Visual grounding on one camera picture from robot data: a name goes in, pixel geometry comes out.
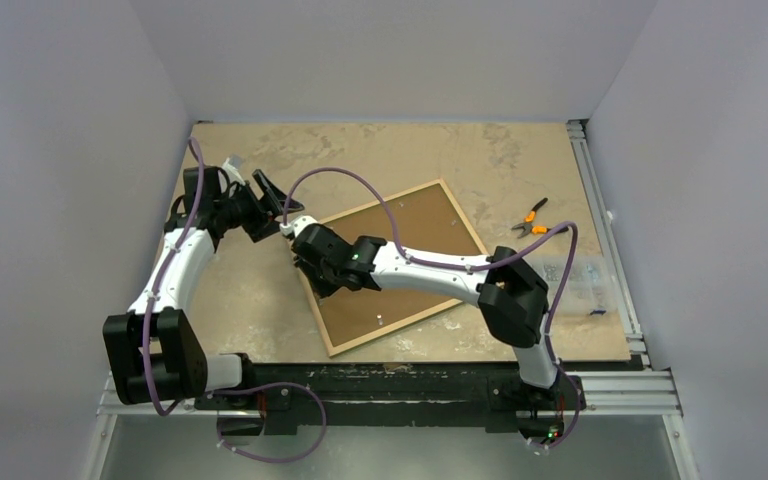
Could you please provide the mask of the green wooden picture frame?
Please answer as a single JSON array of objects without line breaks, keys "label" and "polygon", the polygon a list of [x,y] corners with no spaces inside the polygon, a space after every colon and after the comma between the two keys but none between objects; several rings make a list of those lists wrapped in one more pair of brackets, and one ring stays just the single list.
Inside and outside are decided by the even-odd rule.
[{"label": "green wooden picture frame", "polygon": [[[405,203],[399,206],[399,200]],[[459,256],[486,255],[487,248],[457,203],[448,185],[441,179],[412,187],[386,198],[399,230],[402,245],[422,251]],[[389,218],[383,206],[373,201],[321,221],[344,240],[352,243],[362,235],[393,238]],[[405,289],[385,291],[341,289],[325,299],[312,290],[307,278],[300,276],[308,303],[313,310],[327,355],[333,358],[400,329],[424,321],[460,304],[441,295]],[[376,316],[381,315],[383,325]]]}]

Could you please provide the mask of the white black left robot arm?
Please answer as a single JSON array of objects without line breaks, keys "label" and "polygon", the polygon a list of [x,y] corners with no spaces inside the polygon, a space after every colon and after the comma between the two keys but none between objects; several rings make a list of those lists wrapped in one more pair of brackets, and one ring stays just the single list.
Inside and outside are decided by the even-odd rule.
[{"label": "white black left robot arm", "polygon": [[259,169],[255,194],[230,164],[191,167],[164,224],[157,264],[125,313],[109,316],[102,332],[113,382],[125,405],[183,401],[219,390],[232,408],[257,399],[258,382],[243,354],[207,355],[187,312],[199,279],[225,233],[241,228],[254,242],[279,231],[284,211],[304,206]]}]

